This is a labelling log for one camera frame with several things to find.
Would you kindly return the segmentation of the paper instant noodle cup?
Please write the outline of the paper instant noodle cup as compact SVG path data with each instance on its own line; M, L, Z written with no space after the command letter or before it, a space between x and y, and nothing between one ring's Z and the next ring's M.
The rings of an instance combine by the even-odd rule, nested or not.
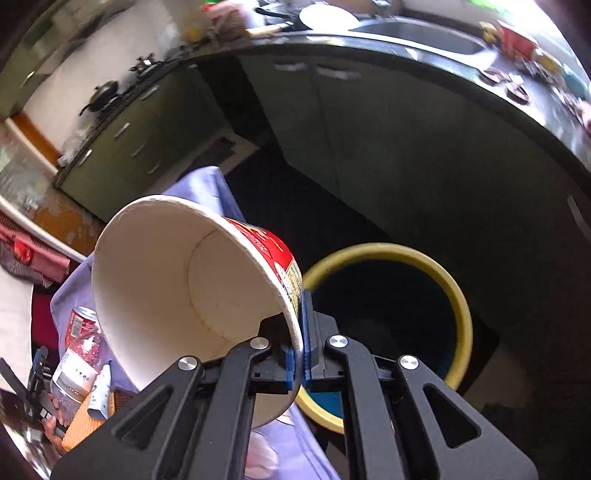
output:
M91 287L107 345L137 390L183 356L225 356L276 314L287 357L303 362L304 284L287 245L192 201L152 195L121 209L99 236Z

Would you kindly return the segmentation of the white blue tube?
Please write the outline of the white blue tube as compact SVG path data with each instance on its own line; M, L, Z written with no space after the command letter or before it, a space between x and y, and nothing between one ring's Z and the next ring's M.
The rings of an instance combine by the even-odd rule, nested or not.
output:
M114 405L111 398L111 365L106 362L94 381L88 398L87 413L97 421L106 421L112 415Z

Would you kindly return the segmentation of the orange foam net sleeve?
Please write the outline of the orange foam net sleeve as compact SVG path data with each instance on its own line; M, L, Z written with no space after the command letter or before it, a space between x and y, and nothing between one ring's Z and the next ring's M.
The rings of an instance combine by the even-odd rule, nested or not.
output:
M74 449L78 444L80 444L102 424L105 423L104 419L93 419L88 414L89 400L90 396L87 396L87 398L82 402L72 422L68 426L64 437L62 438L61 446L66 452Z

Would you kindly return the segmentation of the yellow rimmed trash bin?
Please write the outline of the yellow rimmed trash bin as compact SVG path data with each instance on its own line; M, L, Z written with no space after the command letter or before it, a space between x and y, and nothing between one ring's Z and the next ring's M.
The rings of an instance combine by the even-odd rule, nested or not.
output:
M460 387L471 359L473 322L459 285L431 257L392 243L351 246L308 269L304 288L370 352L417 355L448 386Z

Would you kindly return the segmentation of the kitchen sink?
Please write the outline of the kitchen sink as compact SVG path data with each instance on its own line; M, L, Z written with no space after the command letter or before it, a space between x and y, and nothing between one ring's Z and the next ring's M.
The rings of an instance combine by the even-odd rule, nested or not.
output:
M463 55L474 55L487 48L484 41L477 37L415 20L389 19L363 22L359 27L352 29L352 32L387 36Z

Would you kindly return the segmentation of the green lower cabinets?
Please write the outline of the green lower cabinets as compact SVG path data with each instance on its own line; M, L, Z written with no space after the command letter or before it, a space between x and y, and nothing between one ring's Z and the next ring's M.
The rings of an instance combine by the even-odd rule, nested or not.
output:
M520 104L475 70L301 46L191 59L156 75L138 120L105 120L57 176L103 220L217 122L270 136L307 180L433 255L527 369L590 380L590 137L550 88Z

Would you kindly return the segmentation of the red soda can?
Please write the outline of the red soda can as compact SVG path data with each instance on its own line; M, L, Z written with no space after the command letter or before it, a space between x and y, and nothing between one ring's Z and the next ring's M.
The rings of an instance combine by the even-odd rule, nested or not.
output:
M92 367L100 363L103 336L94 310L77 306L71 311L64 345Z

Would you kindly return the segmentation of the clear plastic bottle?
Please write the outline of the clear plastic bottle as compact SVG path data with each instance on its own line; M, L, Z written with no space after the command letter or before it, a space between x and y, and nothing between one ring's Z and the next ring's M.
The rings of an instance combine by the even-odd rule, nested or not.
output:
M72 422L82 402L90 394L103 365L108 362L103 332L102 336L100 363L97 367L90 366L73 351L65 348L51 378L50 393L57 402L57 419L65 427Z

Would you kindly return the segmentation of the red checked apron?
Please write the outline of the red checked apron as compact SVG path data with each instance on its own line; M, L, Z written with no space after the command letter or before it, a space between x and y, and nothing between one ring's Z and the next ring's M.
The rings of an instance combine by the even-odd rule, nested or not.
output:
M1 214L1 266L11 275L47 288L70 273L70 259Z

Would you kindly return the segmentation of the plastic bag on counter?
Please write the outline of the plastic bag on counter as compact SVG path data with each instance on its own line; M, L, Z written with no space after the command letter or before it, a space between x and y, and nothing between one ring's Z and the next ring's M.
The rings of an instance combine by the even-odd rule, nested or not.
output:
M76 129L64 141L61 148L61 156L57 160L60 168L69 165L77 155L80 148L90 136L90 129Z

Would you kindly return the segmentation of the small steel pot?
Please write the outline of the small steel pot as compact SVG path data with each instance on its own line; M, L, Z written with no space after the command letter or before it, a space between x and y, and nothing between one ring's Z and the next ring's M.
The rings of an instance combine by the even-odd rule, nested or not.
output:
M136 63L129 69L129 71L135 76L141 77L154 70L160 64L161 61L155 58L154 53L150 53L147 56L138 57Z

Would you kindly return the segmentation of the black wok with lid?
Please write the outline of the black wok with lid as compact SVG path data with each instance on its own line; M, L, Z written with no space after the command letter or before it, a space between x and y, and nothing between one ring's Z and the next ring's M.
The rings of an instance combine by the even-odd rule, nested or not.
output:
M109 80L102 85L96 86L93 95L88 103L81 109L79 115L86 111L98 112L108 105L112 100L119 97L119 83L116 80Z

